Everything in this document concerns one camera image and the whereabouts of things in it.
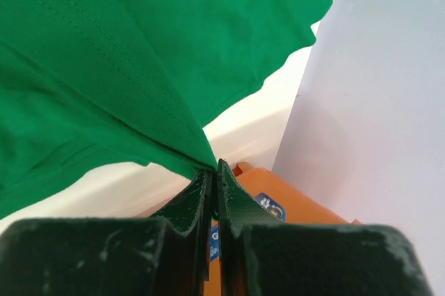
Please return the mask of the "green t shirt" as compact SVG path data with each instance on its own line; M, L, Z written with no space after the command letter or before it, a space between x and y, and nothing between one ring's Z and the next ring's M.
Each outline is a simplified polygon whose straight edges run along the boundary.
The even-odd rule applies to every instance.
M204 127L260 90L333 0L1 0L1 216L89 170L214 170Z

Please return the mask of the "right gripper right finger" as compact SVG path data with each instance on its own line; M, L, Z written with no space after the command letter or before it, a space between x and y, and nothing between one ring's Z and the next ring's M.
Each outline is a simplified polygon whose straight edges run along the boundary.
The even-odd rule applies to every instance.
M284 223L241 187L223 159L216 185L222 294L286 295Z

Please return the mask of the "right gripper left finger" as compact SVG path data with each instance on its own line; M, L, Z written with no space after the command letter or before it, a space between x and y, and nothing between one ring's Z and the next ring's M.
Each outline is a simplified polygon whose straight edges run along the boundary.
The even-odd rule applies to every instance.
M212 173L200 171L154 217L166 220L153 295L202 295L209 278Z

